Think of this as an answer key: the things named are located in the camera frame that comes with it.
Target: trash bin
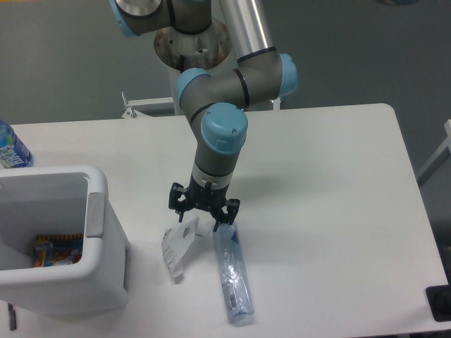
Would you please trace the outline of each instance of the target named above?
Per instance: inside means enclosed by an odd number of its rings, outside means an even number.
[[[37,235],[82,233],[77,263],[35,268]],[[52,315],[124,306],[129,249],[100,169],[0,170],[1,300]]]

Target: blue label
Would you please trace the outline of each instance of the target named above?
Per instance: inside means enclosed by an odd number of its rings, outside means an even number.
[[[15,137],[16,142],[0,148],[0,163],[5,168],[26,167],[31,162],[31,154],[27,147]]]

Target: blue joint cap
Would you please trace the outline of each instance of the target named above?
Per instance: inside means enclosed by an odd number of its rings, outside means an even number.
[[[279,54],[282,61],[282,82],[280,84],[279,94],[277,97],[287,96],[293,93],[298,85],[296,65],[288,54]]]
[[[202,117],[200,130],[205,143],[216,153],[233,155],[245,144],[247,116],[232,104],[213,104]]]
[[[113,11],[114,17],[116,18],[116,21],[118,22],[119,27],[122,30],[122,33],[126,37],[136,37],[136,34],[134,32],[132,32],[132,30],[125,23],[124,19],[122,19],[122,16],[119,13],[119,9],[118,9],[118,6],[116,5],[115,0],[110,0],[110,6],[111,6],[111,10]]]
[[[193,81],[196,77],[201,75],[211,76],[209,72],[207,72],[205,69],[202,68],[190,68],[180,74],[175,84],[174,91],[175,100],[178,102],[179,107],[182,108],[182,106],[180,105],[180,99],[182,98],[183,91],[185,90],[185,88],[189,85],[191,81]]]

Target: plastic wrapped bottle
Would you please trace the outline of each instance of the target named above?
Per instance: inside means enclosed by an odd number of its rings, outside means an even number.
[[[213,233],[213,240],[228,319],[231,322],[241,321],[254,313],[254,305],[237,224],[219,225]]]
[[[13,128],[0,120],[0,164],[6,169],[32,165],[32,155]]]

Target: clear plastic bag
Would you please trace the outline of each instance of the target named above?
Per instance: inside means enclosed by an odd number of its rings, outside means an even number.
[[[228,319],[233,323],[248,319],[254,313],[254,305],[237,224],[219,225],[213,240]]]

